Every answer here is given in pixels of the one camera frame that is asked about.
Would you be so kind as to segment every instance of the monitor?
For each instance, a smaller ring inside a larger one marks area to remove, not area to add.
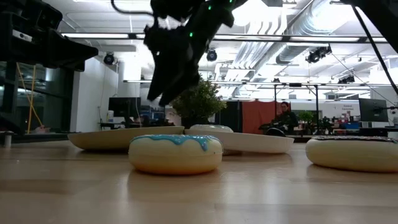
[[[361,121],[388,122],[387,103],[385,100],[359,99]]]
[[[108,109],[113,111],[114,117],[138,118],[141,108],[140,97],[110,97]]]

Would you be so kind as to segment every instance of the wooden table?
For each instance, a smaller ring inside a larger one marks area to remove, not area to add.
[[[314,166],[288,154],[224,157],[218,170],[167,177],[136,172],[125,154],[68,141],[0,149],[1,223],[382,223],[398,218],[398,174]]]

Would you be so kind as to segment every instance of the beige plate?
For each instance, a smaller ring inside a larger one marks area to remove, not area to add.
[[[145,134],[182,134],[184,127],[167,126],[153,128],[129,128],[91,133],[69,134],[69,140],[84,150],[128,149],[130,140]]]
[[[292,138],[265,136],[261,134],[226,133],[186,129],[185,134],[211,135],[218,138],[224,149],[243,152],[285,153],[294,142]]]

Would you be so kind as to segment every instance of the man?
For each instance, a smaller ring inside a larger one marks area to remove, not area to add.
[[[282,113],[276,117],[274,123],[277,123],[276,126],[281,129],[281,131],[292,134],[294,127],[299,125],[296,114],[289,110],[289,104],[287,102],[283,101],[280,107],[282,108]]]

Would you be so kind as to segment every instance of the donut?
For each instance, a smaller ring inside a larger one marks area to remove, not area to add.
[[[214,124],[195,124],[190,128],[190,130],[218,131],[218,132],[226,132],[226,133],[234,132],[230,127],[223,126],[223,125],[214,125]],[[233,156],[233,155],[240,155],[240,154],[242,154],[241,151],[235,151],[235,150],[230,150],[230,149],[224,149],[224,153],[223,153],[224,156]]]
[[[221,163],[223,145],[214,136],[144,135],[130,142],[129,161],[152,174],[188,175],[214,170]]]
[[[395,139],[365,136],[322,136],[305,146],[316,165],[363,172],[398,172],[398,143]]]

